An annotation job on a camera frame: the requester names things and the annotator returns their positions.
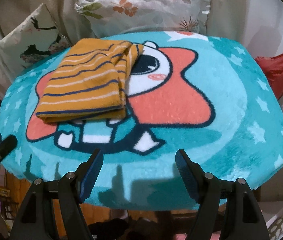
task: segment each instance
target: floral pillow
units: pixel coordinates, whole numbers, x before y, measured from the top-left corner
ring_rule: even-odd
[[[206,33],[211,0],[78,0],[75,10],[98,38],[140,31]]]
[[[0,41],[6,64],[25,68],[68,47],[44,3]]]

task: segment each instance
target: red bag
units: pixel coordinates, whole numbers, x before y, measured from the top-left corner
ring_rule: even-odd
[[[283,54],[276,57],[256,57],[277,99],[283,95]]]

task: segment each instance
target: yellow striped cloth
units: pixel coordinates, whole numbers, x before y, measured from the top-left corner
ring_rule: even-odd
[[[82,39],[44,89],[36,116],[44,122],[125,117],[125,81],[143,46],[129,41]]]

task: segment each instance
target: cartoon eye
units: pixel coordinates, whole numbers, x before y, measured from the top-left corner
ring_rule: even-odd
[[[140,55],[131,70],[132,75],[142,75],[155,71],[159,68],[159,60],[150,55]]]

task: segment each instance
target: turquoise blanket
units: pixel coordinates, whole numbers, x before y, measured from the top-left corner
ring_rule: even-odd
[[[174,163],[183,148],[220,179],[251,188],[283,166],[283,113],[266,77],[238,42],[184,32],[129,33],[110,40],[144,44],[134,65],[124,120],[45,124],[38,98],[68,50],[19,76],[0,109],[0,133],[17,148],[3,161],[32,181],[59,179],[95,148],[104,165],[87,203],[118,209],[196,207]]]

